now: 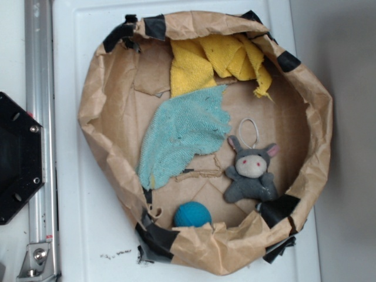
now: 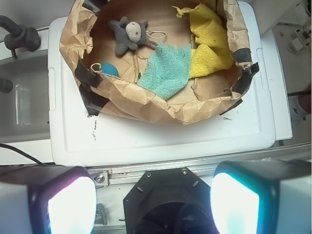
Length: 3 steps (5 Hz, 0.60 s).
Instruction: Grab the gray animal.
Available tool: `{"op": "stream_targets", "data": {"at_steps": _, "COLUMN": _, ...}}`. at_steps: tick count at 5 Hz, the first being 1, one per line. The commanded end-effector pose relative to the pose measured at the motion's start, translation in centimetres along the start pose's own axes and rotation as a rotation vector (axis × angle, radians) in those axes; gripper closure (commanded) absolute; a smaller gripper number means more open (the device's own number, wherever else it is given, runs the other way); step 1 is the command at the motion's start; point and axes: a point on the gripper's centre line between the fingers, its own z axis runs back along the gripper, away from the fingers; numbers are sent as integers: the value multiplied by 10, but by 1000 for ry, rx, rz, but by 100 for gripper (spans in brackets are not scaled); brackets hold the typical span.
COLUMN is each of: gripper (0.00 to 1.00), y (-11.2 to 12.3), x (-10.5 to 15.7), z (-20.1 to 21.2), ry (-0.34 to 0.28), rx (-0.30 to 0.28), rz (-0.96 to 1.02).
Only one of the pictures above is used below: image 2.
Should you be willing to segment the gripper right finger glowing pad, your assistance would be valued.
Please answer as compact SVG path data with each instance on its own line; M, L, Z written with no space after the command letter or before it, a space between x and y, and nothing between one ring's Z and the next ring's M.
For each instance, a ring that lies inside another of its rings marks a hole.
M214 172L210 203L221 234L310 234L312 164L223 161Z

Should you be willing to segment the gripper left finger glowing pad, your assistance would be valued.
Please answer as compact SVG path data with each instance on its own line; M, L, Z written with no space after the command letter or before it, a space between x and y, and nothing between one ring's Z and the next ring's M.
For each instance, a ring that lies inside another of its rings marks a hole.
M95 183L83 167L2 166L2 234L90 234Z

